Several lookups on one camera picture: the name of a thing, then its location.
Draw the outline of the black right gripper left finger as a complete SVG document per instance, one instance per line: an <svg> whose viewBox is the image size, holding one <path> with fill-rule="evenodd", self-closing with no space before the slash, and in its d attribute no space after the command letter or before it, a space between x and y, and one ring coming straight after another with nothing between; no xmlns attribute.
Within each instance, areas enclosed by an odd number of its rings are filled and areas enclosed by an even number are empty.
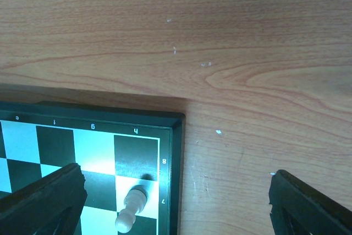
<svg viewBox="0 0 352 235"><path fill-rule="evenodd" d="M87 198L70 163L1 199L1 234L74 234Z"/></svg>

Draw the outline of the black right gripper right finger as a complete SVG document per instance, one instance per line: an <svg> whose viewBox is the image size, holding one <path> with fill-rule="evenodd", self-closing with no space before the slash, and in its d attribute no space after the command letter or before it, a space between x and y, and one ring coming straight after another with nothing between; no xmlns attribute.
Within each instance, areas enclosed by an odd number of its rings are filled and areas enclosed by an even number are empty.
<svg viewBox="0 0 352 235"><path fill-rule="evenodd" d="M351 211L286 170L271 179L275 234L351 234Z"/></svg>

